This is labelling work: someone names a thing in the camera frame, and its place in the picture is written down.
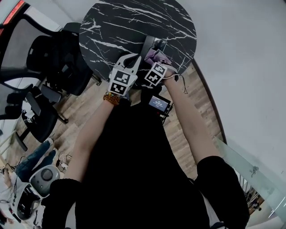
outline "floor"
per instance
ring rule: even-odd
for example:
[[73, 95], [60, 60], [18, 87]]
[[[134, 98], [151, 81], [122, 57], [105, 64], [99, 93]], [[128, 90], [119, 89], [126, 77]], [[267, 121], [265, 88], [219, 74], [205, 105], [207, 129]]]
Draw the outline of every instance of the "floor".
[[[185, 77], [186, 88], [188, 91], [188, 98], [195, 104], [196, 108], [201, 113], [208, 127], [209, 133], [212, 137], [221, 137], [218, 121], [216, 119], [213, 107], [207, 96], [206, 90], [191, 64], [183, 76]], [[183, 81], [180, 79], [179, 83], [183, 90]], [[57, 110], [60, 114], [67, 119], [69, 123], [67, 125], [62, 124], [60, 121], [57, 122], [54, 131], [51, 134], [51, 138], [55, 141], [55, 147], [59, 149], [60, 154], [67, 153], [72, 155], [72, 149], [76, 137], [83, 127], [85, 122], [89, 119], [92, 113], [102, 102], [102, 96], [107, 91], [108, 83], [102, 82], [98, 87], [95, 82], [91, 79], [85, 92], [79, 97], [70, 95], [64, 98], [58, 105]], [[171, 100], [168, 92], [163, 90], [161, 96]], [[138, 103], [140, 99], [140, 91], [131, 91], [132, 103]], [[181, 168], [190, 178], [196, 178], [197, 170], [194, 163], [189, 145], [185, 139], [182, 128], [177, 119], [175, 110], [170, 112], [170, 117], [164, 123], [164, 128], [172, 147], [173, 153], [178, 160]], [[20, 119], [16, 129], [21, 134], [25, 129], [24, 122]], [[7, 162], [11, 165], [16, 165], [21, 156], [28, 156], [31, 154], [40, 143], [37, 142], [34, 137], [29, 134], [24, 140], [28, 147], [28, 151], [24, 152], [15, 140], [12, 140], [11, 147], [8, 150]]]

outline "round table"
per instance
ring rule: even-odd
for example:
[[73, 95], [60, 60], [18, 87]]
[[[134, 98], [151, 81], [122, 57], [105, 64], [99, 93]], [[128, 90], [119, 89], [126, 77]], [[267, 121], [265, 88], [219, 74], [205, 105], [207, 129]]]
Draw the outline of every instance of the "round table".
[[[89, 10], [80, 26], [80, 50], [87, 65], [103, 80], [123, 54], [140, 54], [147, 35], [164, 39], [164, 54], [183, 73], [193, 59], [197, 36], [191, 17], [175, 0], [105, 0]], [[136, 85], [151, 66], [143, 62]]]

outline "black sleeve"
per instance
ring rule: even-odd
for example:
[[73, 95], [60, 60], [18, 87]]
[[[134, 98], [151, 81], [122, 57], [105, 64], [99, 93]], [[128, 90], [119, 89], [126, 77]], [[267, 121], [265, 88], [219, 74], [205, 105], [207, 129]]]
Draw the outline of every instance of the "black sleeve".
[[195, 185], [209, 200], [219, 220], [229, 229], [244, 229], [250, 215], [235, 171], [216, 156], [201, 160], [197, 170]]
[[72, 179], [61, 179], [52, 182], [50, 195], [46, 198], [46, 208], [43, 215], [43, 229], [64, 229], [67, 214], [81, 196], [82, 184]]

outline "purple cloth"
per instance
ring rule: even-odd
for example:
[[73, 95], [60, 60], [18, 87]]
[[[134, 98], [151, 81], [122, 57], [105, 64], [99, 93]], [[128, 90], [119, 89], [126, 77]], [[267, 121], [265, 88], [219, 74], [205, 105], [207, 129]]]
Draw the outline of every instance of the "purple cloth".
[[171, 65], [172, 62], [165, 56], [165, 54], [158, 49], [155, 51], [154, 49], [150, 49], [147, 53], [146, 57], [144, 58], [144, 61], [153, 66], [155, 62], [164, 63]]

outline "glass railing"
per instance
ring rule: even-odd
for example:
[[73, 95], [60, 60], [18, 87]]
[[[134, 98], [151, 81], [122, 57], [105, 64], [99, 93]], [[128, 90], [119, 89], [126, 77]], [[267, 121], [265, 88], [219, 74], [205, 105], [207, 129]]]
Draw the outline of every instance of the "glass railing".
[[272, 214], [275, 212], [283, 222], [286, 222], [286, 190], [278, 189], [277, 185], [259, 171], [259, 167], [250, 164], [218, 138], [216, 138], [216, 145], [224, 160], [267, 201], [273, 209]]

